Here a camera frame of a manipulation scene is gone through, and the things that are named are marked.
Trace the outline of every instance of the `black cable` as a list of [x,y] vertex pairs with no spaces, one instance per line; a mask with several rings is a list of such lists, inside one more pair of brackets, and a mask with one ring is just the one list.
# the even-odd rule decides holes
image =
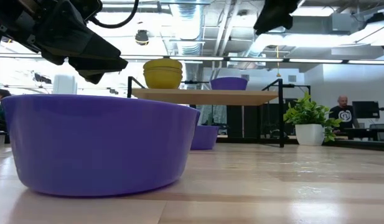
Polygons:
[[90,21],[93,22],[95,25],[103,27],[103,28],[117,29],[117,28],[125,26],[127,23],[129,23],[132,20],[132,18],[136,14],[136,11],[138,10],[138,5],[139,5],[139,0],[135,0],[134,7],[132,8],[132,11],[131,11],[131,15],[129,15],[126,20],[124,20],[123,22],[120,22],[118,24],[103,24],[96,17],[92,17],[90,19]]

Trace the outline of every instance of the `yellow bowl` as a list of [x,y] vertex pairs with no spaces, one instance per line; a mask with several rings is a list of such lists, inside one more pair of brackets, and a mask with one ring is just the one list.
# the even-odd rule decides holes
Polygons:
[[150,72],[150,71],[156,71],[156,70],[162,70],[162,71],[171,71],[171,72],[176,72],[179,74],[182,74],[183,71],[179,68],[172,68],[172,67],[152,67],[145,69],[144,72]]
[[149,88],[177,89],[182,81],[181,74],[171,71],[151,70],[143,75]]
[[143,69],[145,70],[148,70],[154,67],[171,67],[171,68],[182,69],[182,64],[177,60],[162,58],[162,59],[150,60],[143,65]]

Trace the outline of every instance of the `wooden table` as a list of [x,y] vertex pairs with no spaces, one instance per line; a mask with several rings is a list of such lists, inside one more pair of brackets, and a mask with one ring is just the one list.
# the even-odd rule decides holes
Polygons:
[[160,90],[133,88],[132,95],[145,100],[188,105],[259,106],[278,97],[277,91]]

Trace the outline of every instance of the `person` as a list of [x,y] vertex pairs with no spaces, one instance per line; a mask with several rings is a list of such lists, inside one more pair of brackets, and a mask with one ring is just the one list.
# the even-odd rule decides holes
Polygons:
[[[7,96],[11,96],[9,91],[0,90],[0,101]],[[6,131],[5,113],[2,105],[0,105],[0,131]]]
[[338,106],[330,109],[330,118],[341,119],[340,127],[336,131],[342,131],[345,128],[359,128],[357,119],[354,117],[354,108],[348,105],[347,96],[339,96]]

